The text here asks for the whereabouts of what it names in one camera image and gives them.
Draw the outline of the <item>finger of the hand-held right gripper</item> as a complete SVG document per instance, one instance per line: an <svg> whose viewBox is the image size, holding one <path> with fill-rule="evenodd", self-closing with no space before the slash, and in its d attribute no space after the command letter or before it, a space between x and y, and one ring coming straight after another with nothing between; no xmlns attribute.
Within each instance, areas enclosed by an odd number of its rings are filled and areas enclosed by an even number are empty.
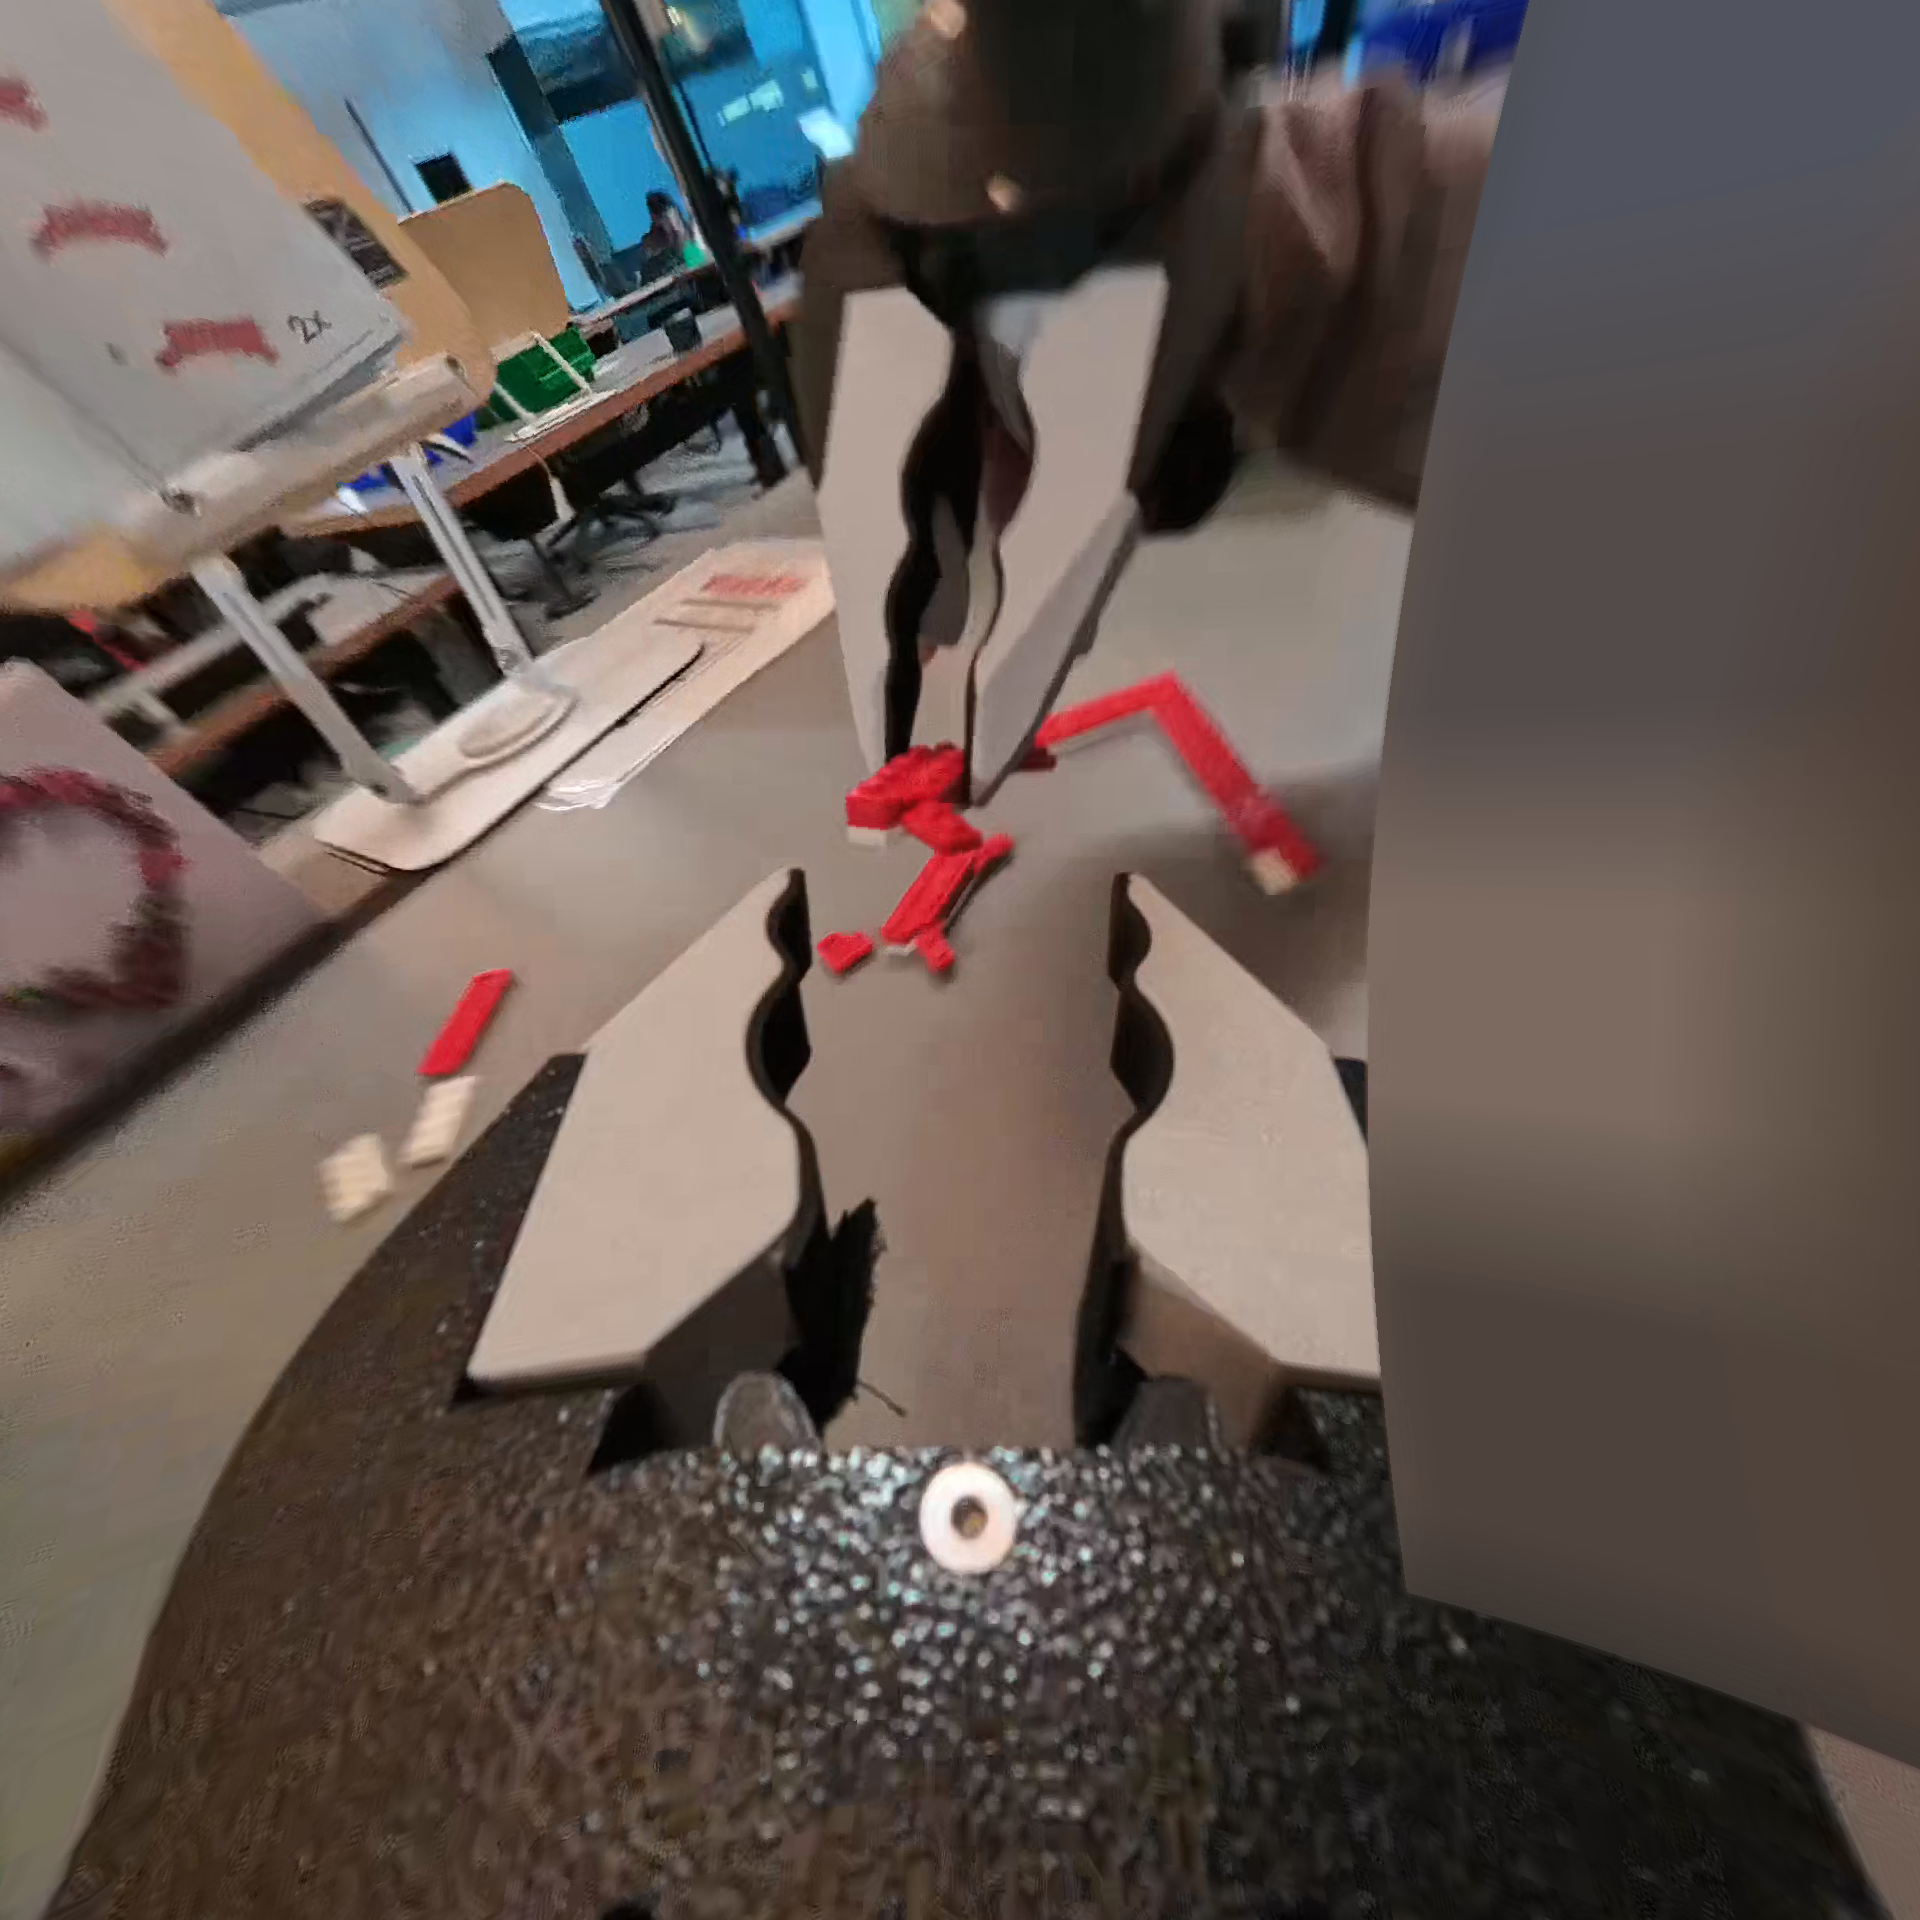
<svg viewBox="0 0 1920 1920"><path fill-rule="evenodd" d="M905 284L839 315L822 534L860 753L886 764L917 733L927 652L972 610L976 365Z"/></svg>
<svg viewBox="0 0 1920 1920"><path fill-rule="evenodd" d="M1107 265L981 309L987 418L1025 454L993 515L993 616L967 668L967 796L1020 764L1138 527L1133 463L1167 301L1162 265Z"/></svg>

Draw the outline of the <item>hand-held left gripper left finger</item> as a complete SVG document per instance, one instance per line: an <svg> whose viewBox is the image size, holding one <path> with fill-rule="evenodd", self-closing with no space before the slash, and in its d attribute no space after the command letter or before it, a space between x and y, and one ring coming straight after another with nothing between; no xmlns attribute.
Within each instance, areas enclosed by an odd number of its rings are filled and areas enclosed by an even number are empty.
<svg viewBox="0 0 1920 1920"><path fill-rule="evenodd" d="M790 1109L811 959L804 870L779 868L588 1039L474 1390L637 1388L652 1430L712 1430L733 1377L787 1357L825 1223Z"/></svg>

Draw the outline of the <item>white toy set box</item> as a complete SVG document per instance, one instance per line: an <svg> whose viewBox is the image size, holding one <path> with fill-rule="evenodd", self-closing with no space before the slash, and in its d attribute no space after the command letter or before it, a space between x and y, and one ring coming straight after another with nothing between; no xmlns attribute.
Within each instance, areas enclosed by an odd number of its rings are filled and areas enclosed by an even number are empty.
<svg viewBox="0 0 1920 1920"><path fill-rule="evenodd" d="M4 665L4 1205L332 944L303 886L44 668Z"/></svg>

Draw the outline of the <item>person's right forearm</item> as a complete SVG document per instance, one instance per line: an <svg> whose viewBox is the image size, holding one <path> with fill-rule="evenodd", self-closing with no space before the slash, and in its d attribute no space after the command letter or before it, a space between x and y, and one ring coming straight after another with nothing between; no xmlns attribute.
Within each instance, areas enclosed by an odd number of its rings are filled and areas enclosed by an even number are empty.
<svg viewBox="0 0 1920 1920"><path fill-rule="evenodd" d="M1220 396L1249 445L1413 513L1508 75L1263 81Z"/></svg>

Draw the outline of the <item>brick set instruction booklet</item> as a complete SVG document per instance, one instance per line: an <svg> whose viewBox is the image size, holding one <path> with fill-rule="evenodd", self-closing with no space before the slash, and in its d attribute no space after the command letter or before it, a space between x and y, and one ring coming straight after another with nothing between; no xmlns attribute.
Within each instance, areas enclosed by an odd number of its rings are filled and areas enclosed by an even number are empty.
<svg viewBox="0 0 1920 1920"><path fill-rule="evenodd" d="M171 478L369 384L404 322L106 3L4 3L4 348Z"/></svg>

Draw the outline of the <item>black office chair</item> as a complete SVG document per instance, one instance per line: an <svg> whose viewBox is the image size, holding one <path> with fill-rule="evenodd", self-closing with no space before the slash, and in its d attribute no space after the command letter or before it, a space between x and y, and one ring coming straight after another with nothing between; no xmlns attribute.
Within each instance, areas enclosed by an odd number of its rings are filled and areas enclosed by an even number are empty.
<svg viewBox="0 0 1920 1920"><path fill-rule="evenodd" d="M547 616L585 610L602 534L637 527L658 538L681 505L642 478L639 433L604 428L582 444L501 478L458 513L470 527L497 546L520 547L532 562L532 602Z"/></svg>

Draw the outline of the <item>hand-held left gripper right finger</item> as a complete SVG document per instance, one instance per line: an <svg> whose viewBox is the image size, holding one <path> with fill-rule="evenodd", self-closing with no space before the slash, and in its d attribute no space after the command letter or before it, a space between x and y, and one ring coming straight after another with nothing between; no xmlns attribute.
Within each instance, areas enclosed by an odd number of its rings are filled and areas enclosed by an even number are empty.
<svg viewBox="0 0 1920 1920"><path fill-rule="evenodd" d="M1369 1143L1322 1038L1152 880L1110 903L1104 1435L1150 1383L1208 1395L1226 1444L1277 1444L1292 1390L1374 1390Z"/></svg>

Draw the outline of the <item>red brick assembly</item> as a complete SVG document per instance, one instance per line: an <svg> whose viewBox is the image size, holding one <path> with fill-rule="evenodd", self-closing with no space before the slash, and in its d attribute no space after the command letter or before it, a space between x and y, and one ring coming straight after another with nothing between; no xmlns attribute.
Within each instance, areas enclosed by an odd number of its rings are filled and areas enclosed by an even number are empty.
<svg viewBox="0 0 1920 1920"><path fill-rule="evenodd" d="M955 967L951 918L1011 861L1013 848L1013 837L990 833L972 851L931 853L879 924L875 944L891 955L922 959L931 976L950 976Z"/></svg>
<svg viewBox="0 0 1920 1920"><path fill-rule="evenodd" d="M927 806L958 806L967 755L955 743L917 743L884 768L858 780L842 796L842 824L853 845L884 845Z"/></svg>

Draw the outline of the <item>white book stand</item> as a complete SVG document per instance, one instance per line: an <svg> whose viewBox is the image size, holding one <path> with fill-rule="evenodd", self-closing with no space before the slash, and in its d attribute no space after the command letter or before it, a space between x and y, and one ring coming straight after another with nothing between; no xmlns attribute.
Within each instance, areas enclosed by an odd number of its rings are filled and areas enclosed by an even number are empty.
<svg viewBox="0 0 1920 1920"><path fill-rule="evenodd" d="M445 353L382 371L249 451L207 456L167 481L124 486L108 517L116 556L144 586L195 575L348 771L351 791L315 818L312 837L388 873L429 873L470 851L700 655L688 638L617 622L532 655L423 458L423 438L470 399L466 375ZM398 759L363 737L231 562L270 517L377 463L398 469L498 665L498 682Z"/></svg>

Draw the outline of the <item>red angled brick frame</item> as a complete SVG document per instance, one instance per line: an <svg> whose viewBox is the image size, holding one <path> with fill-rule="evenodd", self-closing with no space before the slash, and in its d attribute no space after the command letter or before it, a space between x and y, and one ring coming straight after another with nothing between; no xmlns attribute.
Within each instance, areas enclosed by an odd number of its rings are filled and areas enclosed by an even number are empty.
<svg viewBox="0 0 1920 1920"><path fill-rule="evenodd" d="M1164 737L1187 784L1212 805L1218 824L1236 845L1249 880L1267 895L1292 892L1322 870L1322 853L1305 829L1254 777L1231 737L1174 673L1052 709L1020 759L1020 771L1040 771L1065 747L1127 726L1152 726Z"/></svg>

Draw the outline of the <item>background office desk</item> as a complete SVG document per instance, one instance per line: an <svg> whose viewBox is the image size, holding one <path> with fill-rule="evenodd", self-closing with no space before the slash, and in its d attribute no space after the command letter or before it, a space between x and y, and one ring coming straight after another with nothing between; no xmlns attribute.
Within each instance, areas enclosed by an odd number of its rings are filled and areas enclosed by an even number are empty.
<svg viewBox="0 0 1920 1920"><path fill-rule="evenodd" d="M766 288L760 312L775 348L783 348L783 328L798 319L798 304L802 277L782 277ZM734 421L754 478L766 490L779 486L787 458L782 458L782 439L775 433L771 384L766 375L748 371L754 365L748 331L733 309L709 312L697 326L701 331L697 348L668 353L665 334L649 331L642 341L623 345L602 362L590 392L578 403L566 403L532 423L486 431L466 463L450 458L426 475L454 509L466 509L621 421L642 414L642 423L652 428L665 399L694 396L700 409L712 407ZM281 533L292 538L361 538L410 525L420 525L414 502L398 486L388 486L358 505L328 496L315 509L289 517Z"/></svg>

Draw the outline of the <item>clear plastic bag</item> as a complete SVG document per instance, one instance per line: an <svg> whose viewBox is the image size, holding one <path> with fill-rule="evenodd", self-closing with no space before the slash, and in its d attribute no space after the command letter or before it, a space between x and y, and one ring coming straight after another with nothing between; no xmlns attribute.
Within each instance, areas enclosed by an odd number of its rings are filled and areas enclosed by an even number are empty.
<svg viewBox="0 0 1920 1920"><path fill-rule="evenodd" d="M728 540L604 622L662 665L649 697L559 771L543 812L597 812L834 610L816 538Z"/></svg>

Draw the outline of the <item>black partition label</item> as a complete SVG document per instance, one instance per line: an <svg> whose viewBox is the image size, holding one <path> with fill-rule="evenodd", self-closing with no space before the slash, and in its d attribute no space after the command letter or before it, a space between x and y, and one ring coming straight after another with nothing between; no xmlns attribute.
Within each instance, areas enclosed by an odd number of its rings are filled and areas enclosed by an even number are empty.
<svg viewBox="0 0 1920 1920"><path fill-rule="evenodd" d="M385 246L375 226L337 196L306 199L306 214L319 230L354 264L354 268L382 292L406 282L406 268Z"/></svg>

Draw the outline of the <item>small green storage bins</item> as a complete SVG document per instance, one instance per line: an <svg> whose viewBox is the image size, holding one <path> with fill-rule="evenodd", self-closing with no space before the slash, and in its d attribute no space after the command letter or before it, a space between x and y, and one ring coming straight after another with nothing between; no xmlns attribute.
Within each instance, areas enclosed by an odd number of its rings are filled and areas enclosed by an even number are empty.
<svg viewBox="0 0 1920 1920"><path fill-rule="evenodd" d="M523 331L491 345L497 384L484 423L535 421L593 392L593 350L578 326L554 334Z"/></svg>

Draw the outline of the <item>small wooden panel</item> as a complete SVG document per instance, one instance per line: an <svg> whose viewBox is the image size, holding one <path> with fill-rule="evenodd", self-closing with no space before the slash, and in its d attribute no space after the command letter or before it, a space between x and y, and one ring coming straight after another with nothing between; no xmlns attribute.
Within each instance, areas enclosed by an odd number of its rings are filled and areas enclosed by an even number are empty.
<svg viewBox="0 0 1920 1920"><path fill-rule="evenodd" d="M497 362L568 328L572 304L543 214L512 179L410 214L398 230L445 278Z"/></svg>

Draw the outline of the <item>wide long red plate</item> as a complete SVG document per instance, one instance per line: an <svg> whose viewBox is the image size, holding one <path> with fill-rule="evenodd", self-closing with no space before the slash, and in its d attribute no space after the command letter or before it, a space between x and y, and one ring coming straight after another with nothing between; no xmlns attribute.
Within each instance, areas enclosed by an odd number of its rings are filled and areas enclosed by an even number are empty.
<svg viewBox="0 0 1920 1920"><path fill-rule="evenodd" d="M466 987L454 1000L445 1021L420 1052L416 1075L420 1080L464 1075L512 987L515 987L512 967L474 970Z"/></svg>

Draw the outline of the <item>black vertical pole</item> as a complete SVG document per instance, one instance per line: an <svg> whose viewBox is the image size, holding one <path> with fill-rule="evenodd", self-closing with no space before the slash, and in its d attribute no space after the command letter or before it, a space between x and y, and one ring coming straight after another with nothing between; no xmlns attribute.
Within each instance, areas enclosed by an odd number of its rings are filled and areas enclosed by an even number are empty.
<svg viewBox="0 0 1920 1920"><path fill-rule="evenodd" d="M694 219L701 232L706 253L723 278L728 304L733 304L733 312L748 337L754 368L766 380L766 392L775 403L775 414L787 428L794 451L804 454L804 433L802 433L794 392L787 384L783 348L771 331L771 322L769 322L766 304L759 298L748 258L741 253L733 217L726 210L723 191L719 191L717 174L709 171L709 165L694 138L694 121L686 117L686 113L681 106L681 92L674 88L674 81L662 68L660 49L658 49L652 36L647 32L647 23L639 20L637 3L602 3L602 14L604 14L612 36L617 40L628 66L632 68L632 80L637 80L639 97L649 113L649 121L652 121L660 141L665 144L668 165L682 183L686 203L688 203Z"/></svg>

